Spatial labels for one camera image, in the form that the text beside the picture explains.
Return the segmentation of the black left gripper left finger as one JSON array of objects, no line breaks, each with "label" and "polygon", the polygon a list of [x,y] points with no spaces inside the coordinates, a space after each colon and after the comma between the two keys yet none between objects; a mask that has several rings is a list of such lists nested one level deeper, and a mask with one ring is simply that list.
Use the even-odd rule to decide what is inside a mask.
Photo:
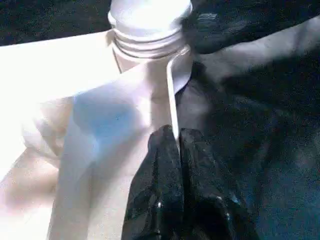
[{"label": "black left gripper left finger", "polygon": [[134,175],[122,226],[123,240],[178,240],[182,234],[184,187],[171,125],[153,132]]}]

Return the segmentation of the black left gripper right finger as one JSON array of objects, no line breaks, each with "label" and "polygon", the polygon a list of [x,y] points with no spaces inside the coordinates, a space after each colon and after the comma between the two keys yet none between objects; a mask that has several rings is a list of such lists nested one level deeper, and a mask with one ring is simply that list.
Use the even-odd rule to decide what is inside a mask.
[{"label": "black left gripper right finger", "polygon": [[205,136],[180,132],[185,240],[257,240],[243,194]]}]

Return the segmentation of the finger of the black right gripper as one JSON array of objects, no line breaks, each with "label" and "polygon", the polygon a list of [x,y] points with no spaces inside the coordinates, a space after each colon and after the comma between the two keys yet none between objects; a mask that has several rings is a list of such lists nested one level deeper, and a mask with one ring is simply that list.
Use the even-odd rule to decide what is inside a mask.
[{"label": "finger of the black right gripper", "polygon": [[192,50],[210,54],[271,34],[278,0],[203,0],[183,19],[183,37]]}]

